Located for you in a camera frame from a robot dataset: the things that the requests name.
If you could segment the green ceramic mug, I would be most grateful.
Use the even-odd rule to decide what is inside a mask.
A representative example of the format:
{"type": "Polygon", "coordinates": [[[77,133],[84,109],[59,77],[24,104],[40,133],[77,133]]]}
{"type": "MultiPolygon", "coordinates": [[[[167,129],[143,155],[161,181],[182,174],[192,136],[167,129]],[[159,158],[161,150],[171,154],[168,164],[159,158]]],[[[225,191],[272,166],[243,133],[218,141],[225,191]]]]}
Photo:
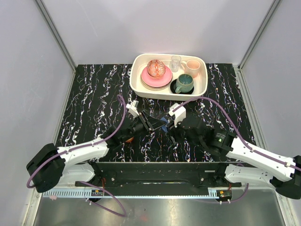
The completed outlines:
{"type": "Polygon", "coordinates": [[[181,74],[175,84],[175,92],[179,93],[188,93],[194,87],[193,77],[189,74],[181,74]]]}

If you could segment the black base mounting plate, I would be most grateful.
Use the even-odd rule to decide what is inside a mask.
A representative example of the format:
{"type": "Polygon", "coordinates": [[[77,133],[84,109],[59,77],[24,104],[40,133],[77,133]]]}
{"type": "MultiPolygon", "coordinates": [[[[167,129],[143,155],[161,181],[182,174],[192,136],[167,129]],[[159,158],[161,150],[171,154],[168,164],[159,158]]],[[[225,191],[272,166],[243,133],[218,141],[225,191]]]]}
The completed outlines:
{"type": "Polygon", "coordinates": [[[227,163],[218,162],[93,162],[88,182],[115,196],[197,196],[208,188],[241,188],[225,176],[227,163]]]}

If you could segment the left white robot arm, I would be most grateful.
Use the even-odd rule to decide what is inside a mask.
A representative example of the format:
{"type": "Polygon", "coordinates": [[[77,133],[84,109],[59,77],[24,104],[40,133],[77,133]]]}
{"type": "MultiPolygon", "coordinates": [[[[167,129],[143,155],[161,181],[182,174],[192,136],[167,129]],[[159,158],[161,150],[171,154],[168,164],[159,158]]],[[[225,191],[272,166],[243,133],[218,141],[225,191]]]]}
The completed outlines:
{"type": "Polygon", "coordinates": [[[80,180],[91,186],[97,186],[102,180],[102,175],[90,165],[87,169],[81,169],[79,163],[93,158],[103,158],[135,136],[152,133],[164,125],[163,120],[153,118],[142,111],[132,122],[121,121],[117,127],[112,126],[106,133],[92,141],[63,147],[57,147],[53,143],[46,144],[26,166],[30,175],[26,186],[36,189],[38,193],[80,180]]]}

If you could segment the cream plate under pink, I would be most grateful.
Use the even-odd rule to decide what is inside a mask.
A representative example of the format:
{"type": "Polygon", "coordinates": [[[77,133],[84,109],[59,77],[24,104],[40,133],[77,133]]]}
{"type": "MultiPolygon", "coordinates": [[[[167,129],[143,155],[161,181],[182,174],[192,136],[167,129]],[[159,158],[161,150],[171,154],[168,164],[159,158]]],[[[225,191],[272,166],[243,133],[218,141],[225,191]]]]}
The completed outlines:
{"type": "Polygon", "coordinates": [[[162,86],[162,87],[151,87],[151,86],[147,85],[142,79],[140,79],[140,80],[141,80],[141,84],[142,84],[146,89],[154,90],[154,91],[157,91],[157,90],[163,90],[163,89],[167,88],[167,87],[170,85],[170,83],[169,83],[169,84],[167,84],[167,85],[165,85],[165,86],[162,86]]]}

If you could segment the white rectangular dish tub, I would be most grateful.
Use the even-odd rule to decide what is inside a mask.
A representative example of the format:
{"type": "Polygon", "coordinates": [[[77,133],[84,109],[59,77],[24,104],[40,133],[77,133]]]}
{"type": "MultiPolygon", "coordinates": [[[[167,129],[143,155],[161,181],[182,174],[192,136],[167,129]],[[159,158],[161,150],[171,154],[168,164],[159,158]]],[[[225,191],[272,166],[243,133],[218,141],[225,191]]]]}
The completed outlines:
{"type": "Polygon", "coordinates": [[[162,61],[167,67],[170,65],[172,54],[141,54],[136,57],[133,62],[131,73],[130,73],[130,87],[140,97],[150,99],[161,99],[161,100],[174,100],[174,101],[186,101],[190,98],[201,96],[206,93],[208,86],[208,73],[205,62],[196,56],[181,55],[181,61],[188,61],[191,59],[200,62],[200,69],[198,76],[194,78],[194,91],[191,95],[184,94],[173,94],[170,90],[170,85],[163,90],[149,90],[141,84],[141,73],[149,61],[157,59],[162,61]]]}

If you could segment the black saucer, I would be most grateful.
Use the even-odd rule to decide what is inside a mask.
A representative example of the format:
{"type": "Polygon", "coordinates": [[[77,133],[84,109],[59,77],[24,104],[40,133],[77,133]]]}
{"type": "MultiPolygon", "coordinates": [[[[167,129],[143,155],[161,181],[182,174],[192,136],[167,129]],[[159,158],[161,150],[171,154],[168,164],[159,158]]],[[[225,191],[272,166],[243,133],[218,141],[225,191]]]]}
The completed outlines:
{"type": "MultiPolygon", "coordinates": [[[[173,94],[177,94],[176,93],[176,80],[173,80],[171,83],[170,83],[170,90],[173,94]]],[[[184,95],[191,95],[194,91],[194,87],[189,91],[189,92],[180,92],[179,94],[184,94],[184,95]]]]}

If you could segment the pink ceramic mug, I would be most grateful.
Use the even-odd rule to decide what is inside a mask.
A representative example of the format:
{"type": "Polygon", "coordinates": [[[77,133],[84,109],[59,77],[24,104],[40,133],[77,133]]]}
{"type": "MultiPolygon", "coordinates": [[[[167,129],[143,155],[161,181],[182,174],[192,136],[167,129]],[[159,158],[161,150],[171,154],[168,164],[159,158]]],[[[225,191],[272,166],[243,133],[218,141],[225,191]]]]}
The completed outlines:
{"type": "Polygon", "coordinates": [[[200,69],[200,62],[194,59],[188,61],[182,61],[181,66],[184,72],[190,75],[192,78],[196,78],[200,69]]]}

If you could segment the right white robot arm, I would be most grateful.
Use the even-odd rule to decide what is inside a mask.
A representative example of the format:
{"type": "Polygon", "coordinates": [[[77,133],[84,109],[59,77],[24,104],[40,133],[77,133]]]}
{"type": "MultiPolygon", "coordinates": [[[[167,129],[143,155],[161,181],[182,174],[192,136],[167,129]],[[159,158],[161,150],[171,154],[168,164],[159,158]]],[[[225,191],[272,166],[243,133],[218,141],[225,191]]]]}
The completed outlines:
{"type": "Polygon", "coordinates": [[[301,198],[301,157],[281,156],[246,142],[238,135],[222,129],[206,126],[201,120],[187,117],[179,122],[167,124],[171,140],[179,142],[186,139],[203,148],[212,157],[223,161],[227,158],[250,164],[243,169],[226,166],[214,174],[218,186],[227,183],[264,184],[275,188],[276,192],[287,198],[301,198]]]}

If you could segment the blue pill organizer box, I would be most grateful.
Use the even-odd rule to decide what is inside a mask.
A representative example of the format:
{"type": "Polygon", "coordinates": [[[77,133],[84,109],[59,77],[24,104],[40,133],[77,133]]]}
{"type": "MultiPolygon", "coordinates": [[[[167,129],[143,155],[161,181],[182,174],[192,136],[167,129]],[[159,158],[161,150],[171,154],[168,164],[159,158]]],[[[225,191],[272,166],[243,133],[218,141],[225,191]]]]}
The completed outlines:
{"type": "Polygon", "coordinates": [[[160,119],[162,122],[164,122],[164,125],[161,127],[161,129],[165,132],[165,133],[167,133],[167,124],[168,124],[168,120],[166,119],[166,118],[164,118],[164,117],[162,117],[161,119],[160,119]]]}

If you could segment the clear drinking glass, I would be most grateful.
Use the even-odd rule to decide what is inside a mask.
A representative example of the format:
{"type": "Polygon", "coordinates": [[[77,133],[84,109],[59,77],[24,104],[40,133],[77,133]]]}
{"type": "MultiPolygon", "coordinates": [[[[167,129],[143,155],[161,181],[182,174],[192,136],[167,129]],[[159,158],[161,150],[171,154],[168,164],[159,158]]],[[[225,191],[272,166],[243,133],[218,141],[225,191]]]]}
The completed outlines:
{"type": "Polygon", "coordinates": [[[170,61],[170,69],[172,72],[177,72],[181,65],[181,57],[179,55],[173,55],[170,61]]]}

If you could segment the orange patterned bowl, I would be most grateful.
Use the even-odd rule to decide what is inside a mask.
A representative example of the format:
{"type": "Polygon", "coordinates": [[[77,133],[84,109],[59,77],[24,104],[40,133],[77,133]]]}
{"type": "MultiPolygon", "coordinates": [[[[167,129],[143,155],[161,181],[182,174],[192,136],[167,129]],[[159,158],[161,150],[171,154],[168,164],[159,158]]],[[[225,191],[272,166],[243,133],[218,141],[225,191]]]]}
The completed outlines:
{"type": "Polygon", "coordinates": [[[151,77],[159,79],[165,74],[166,66],[162,61],[153,59],[147,64],[147,72],[151,77]]]}

